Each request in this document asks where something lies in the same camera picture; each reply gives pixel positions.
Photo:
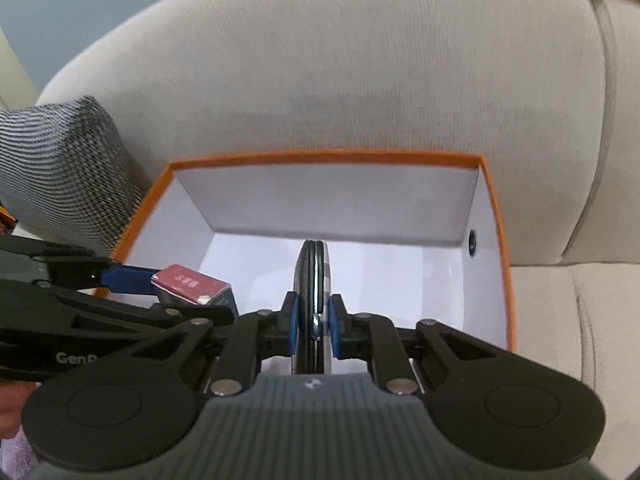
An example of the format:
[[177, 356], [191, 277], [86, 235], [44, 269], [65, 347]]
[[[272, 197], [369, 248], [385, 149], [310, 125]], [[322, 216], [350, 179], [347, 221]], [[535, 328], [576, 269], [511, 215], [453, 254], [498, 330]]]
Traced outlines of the person's left hand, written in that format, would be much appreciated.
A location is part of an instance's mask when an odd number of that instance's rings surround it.
[[0, 439], [13, 439], [22, 426], [22, 413], [29, 397], [37, 389], [36, 382], [0, 382]]

